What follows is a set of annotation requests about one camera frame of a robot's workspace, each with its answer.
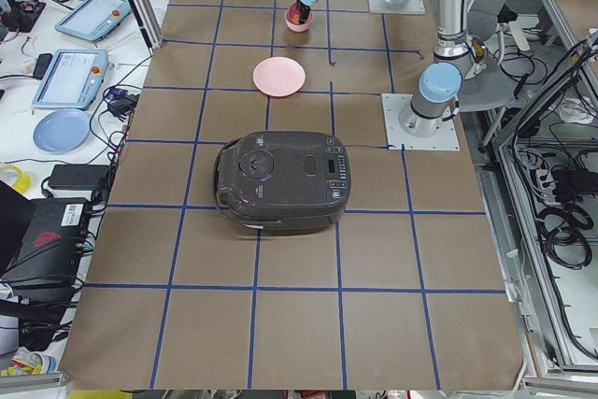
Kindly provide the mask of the red apple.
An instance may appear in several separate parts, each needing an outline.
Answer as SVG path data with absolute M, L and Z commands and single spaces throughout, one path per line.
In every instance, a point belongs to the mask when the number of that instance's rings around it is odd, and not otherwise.
M 287 20 L 293 25 L 301 25 L 299 23 L 299 3 L 294 3 L 289 7 Z

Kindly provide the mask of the pink bowl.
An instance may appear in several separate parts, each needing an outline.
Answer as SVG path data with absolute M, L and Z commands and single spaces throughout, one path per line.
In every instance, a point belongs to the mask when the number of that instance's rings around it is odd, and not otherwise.
M 307 18 L 302 21 L 300 19 L 300 13 L 301 11 L 298 8 L 291 6 L 286 10 L 284 15 L 286 26 L 295 33 L 303 33 L 307 31 L 314 20 L 313 14 L 309 13 Z

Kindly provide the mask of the pink plate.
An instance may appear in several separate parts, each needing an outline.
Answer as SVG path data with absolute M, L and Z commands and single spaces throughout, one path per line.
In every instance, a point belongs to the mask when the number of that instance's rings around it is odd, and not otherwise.
M 274 97 L 286 97 L 303 87 L 306 72 L 291 58 L 270 57 L 255 66 L 252 80 L 260 92 Z

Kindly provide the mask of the blue plate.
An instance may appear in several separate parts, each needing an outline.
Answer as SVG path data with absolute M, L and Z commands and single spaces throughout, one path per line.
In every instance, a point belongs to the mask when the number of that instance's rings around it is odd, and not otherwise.
M 80 147 L 90 134 L 87 114 L 79 109 L 65 108 L 43 118 L 33 131 L 36 147 L 60 154 Z

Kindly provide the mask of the dark grey rice cooker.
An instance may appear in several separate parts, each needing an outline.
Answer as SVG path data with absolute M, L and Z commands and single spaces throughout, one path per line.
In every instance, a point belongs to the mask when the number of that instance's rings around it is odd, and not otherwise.
M 350 189 L 346 147 L 319 132 L 253 132 L 227 143 L 214 163 L 218 210 L 254 229 L 327 228 L 343 215 Z

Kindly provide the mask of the far teach pendant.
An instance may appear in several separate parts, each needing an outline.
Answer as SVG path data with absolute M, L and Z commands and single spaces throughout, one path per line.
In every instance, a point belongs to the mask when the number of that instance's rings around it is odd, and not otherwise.
M 65 35 L 96 42 L 110 35 L 132 12 L 128 0 L 85 0 L 54 25 Z

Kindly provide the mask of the teach pendant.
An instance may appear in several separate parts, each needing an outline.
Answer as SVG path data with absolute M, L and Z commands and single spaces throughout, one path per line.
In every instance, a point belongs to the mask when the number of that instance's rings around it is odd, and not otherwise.
M 54 25 L 65 35 L 96 42 L 110 35 L 132 12 L 128 0 L 85 0 Z
M 99 93 L 107 67 L 105 50 L 57 50 L 31 106 L 87 109 Z

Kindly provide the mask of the near teach pendant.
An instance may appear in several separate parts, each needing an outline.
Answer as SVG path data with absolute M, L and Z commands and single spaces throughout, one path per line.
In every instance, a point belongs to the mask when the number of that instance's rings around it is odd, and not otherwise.
M 57 50 L 31 106 L 87 109 L 99 93 L 107 67 L 105 50 Z

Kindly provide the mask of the black power adapter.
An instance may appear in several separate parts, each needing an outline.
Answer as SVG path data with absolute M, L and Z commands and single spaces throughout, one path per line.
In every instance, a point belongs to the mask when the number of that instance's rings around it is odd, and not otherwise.
M 105 164 L 56 164 L 48 187 L 54 191 L 92 191 L 106 180 L 107 174 Z

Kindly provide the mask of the yellow tape roll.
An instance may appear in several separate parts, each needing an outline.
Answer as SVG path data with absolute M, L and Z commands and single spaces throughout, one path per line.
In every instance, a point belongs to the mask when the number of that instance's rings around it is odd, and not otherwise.
M 1 165 L 0 179 L 20 194 L 27 193 L 32 185 L 30 176 L 18 166 L 12 164 Z

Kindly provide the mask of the black computer box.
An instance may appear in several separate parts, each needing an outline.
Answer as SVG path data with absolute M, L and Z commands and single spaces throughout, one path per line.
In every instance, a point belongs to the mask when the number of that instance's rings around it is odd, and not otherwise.
M 75 279 L 92 215 L 84 198 L 29 200 L 1 184 L 1 279 L 18 287 Z

